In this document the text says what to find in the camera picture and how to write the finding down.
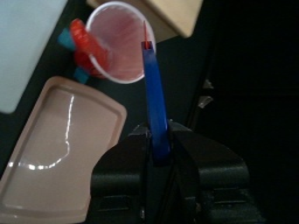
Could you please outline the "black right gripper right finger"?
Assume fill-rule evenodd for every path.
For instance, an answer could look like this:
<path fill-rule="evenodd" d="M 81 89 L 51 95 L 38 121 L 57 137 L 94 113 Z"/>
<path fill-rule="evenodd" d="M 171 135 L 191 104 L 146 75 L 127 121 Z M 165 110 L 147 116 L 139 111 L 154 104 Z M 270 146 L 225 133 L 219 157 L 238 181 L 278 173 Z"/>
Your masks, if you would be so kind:
<path fill-rule="evenodd" d="M 249 167 L 222 143 L 170 123 L 174 183 L 185 224 L 266 224 L 250 191 Z"/>

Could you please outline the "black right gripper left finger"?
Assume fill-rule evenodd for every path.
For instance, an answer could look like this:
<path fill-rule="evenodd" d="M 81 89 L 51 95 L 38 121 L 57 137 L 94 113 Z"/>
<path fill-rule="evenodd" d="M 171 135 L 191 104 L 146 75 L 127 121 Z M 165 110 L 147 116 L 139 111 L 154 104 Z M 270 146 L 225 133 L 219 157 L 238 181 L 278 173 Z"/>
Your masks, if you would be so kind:
<path fill-rule="evenodd" d="M 150 131 L 139 125 L 102 156 L 91 176 L 90 224 L 143 224 Z"/>

